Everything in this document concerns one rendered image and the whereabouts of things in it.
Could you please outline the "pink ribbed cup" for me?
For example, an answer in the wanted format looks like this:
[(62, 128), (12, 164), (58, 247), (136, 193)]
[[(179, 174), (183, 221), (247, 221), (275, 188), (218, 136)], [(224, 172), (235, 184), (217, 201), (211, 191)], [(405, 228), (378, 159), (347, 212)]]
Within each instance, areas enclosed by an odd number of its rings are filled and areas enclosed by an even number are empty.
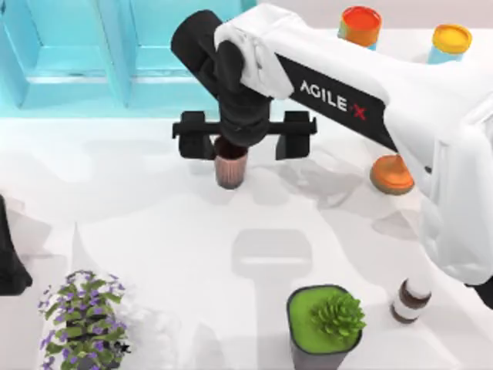
[(227, 190), (238, 188), (245, 176), (248, 149), (233, 145), (222, 136), (215, 139), (213, 147), (217, 184)]

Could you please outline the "orange round coaster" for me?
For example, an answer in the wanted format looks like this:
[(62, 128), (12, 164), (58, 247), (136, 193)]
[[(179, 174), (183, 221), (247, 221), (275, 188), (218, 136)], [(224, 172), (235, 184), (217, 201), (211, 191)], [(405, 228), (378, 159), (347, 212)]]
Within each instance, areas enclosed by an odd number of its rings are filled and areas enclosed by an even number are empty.
[(370, 171), (372, 184), (382, 193), (403, 195), (414, 187), (414, 180), (400, 155), (378, 158)]

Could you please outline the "orange topped blue can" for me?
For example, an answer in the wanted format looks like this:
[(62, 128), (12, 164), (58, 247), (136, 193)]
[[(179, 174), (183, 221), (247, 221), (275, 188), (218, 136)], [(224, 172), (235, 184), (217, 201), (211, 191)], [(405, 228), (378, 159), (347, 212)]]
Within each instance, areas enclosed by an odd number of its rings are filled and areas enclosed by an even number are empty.
[(341, 14), (337, 37), (375, 50), (381, 25), (381, 15), (374, 9), (362, 5), (351, 6)]

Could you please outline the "light blue rack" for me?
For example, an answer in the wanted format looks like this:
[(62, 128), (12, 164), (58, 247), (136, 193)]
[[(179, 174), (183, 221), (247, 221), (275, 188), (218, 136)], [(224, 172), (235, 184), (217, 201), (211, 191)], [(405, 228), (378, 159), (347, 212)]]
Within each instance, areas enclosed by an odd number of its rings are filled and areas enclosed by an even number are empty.
[(188, 15), (228, 20), (258, 0), (0, 0), (0, 117), (216, 114), (172, 54)]

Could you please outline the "green succulent in dark pot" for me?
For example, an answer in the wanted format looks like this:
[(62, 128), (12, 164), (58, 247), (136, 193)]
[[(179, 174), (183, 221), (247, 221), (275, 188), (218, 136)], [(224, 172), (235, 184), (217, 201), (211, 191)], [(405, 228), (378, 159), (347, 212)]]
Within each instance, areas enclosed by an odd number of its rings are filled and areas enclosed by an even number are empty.
[(298, 288), (286, 310), (294, 370), (338, 370), (366, 326), (361, 301), (335, 284)]

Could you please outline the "yellow topped blue can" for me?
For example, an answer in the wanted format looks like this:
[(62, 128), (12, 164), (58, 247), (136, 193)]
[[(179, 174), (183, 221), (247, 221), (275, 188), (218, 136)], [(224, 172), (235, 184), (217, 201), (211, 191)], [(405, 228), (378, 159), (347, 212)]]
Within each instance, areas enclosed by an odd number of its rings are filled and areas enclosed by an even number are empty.
[(471, 32), (462, 25), (442, 24), (434, 29), (428, 64), (459, 62), (472, 43)]

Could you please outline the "brown and white bottle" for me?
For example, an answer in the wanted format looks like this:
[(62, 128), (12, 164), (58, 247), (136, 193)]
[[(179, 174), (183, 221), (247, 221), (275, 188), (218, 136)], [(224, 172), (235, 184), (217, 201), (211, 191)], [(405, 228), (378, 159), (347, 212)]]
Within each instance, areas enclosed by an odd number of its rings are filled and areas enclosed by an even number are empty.
[(397, 294), (390, 305), (394, 319), (409, 325), (419, 319), (432, 296), (429, 284), (418, 278), (402, 281)]

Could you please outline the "purple flowering potted plant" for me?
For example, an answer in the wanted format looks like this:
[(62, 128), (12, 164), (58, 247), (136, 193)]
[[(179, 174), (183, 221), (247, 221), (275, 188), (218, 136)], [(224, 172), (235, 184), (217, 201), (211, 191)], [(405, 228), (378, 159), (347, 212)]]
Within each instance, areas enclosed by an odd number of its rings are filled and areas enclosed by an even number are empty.
[(116, 370), (130, 353), (126, 324), (117, 317), (126, 289), (114, 274), (77, 270), (48, 286), (37, 309), (49, 325), (40, 370)]

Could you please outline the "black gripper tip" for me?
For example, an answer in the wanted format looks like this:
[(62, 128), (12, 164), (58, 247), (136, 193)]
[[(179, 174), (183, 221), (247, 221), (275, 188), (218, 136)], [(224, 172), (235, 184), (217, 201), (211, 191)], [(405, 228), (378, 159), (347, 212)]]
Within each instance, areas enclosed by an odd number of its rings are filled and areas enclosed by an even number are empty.
[(12, 243), (5, 199), (0, 194), (0, 297), (20, 295), (32, 282)]

